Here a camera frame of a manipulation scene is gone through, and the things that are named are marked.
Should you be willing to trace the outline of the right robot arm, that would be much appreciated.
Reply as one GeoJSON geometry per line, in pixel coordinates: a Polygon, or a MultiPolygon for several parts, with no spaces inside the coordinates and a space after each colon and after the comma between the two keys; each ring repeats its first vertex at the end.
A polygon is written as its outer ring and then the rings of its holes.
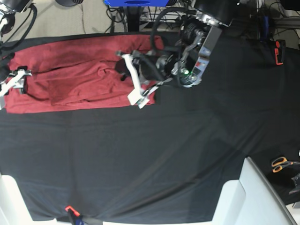
{"type": "Polygon", "coordinates": [[[26,79],[32,76],[32,73],[26,66],[11,70],[10,61],[15,57],[14,50],[27,37],[37,18],[37,8],[31,0],[2,0],[0,2],[0,38],[3,39],[15,25],[15,14],[25,12],[29,9],[28,15],[33,15],[31,22],[21,36],[13,45],[6,46],[6,42],[0,41],[0,108],[5,107],[5,96],[11,89],[19,90],[21,94],[27,92],[26,79]]]}

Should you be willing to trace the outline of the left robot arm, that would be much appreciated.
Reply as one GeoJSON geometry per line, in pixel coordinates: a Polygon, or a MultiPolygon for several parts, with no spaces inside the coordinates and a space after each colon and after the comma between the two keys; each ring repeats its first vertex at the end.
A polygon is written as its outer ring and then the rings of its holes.
{"type": "Polygon", "coordinates": [[[196,0],[192,9],[168,7],[152,26],[149,52],[117,51],[121,59],[115,70],[122,75],[122,80],[130,77],[134,86],[127,96],[130,104],[143,108],[149,103],[150,95],[168,82],[175,81],[181,88],[200,84],[223,27],[231,25],[239,4],[238,0],[196,0]],[[174,46],[159,49],[155,34],[161,19],[170,12],[183,13],[180,38],[174,46]]]}

